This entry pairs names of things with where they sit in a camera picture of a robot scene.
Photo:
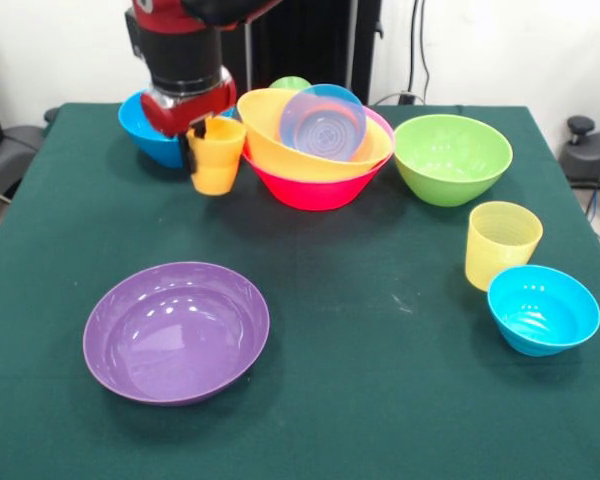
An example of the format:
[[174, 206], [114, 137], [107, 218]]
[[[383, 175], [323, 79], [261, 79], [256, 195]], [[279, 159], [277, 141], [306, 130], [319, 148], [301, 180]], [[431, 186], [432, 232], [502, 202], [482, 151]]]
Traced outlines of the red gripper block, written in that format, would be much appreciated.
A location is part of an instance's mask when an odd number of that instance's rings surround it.
[[222, 80], [211, 90], [189, 97], [169, 97], [157, 90], [147, 90], [140, 96], [140, 104], [150, 125], [167, 137], [179, 134], [182, 163], [188, 173], [195, 173], [197, 161], [195, 138], [204, 139], [206, 117], [219, 115], [236, 102], [236, 86], [232, 78]]

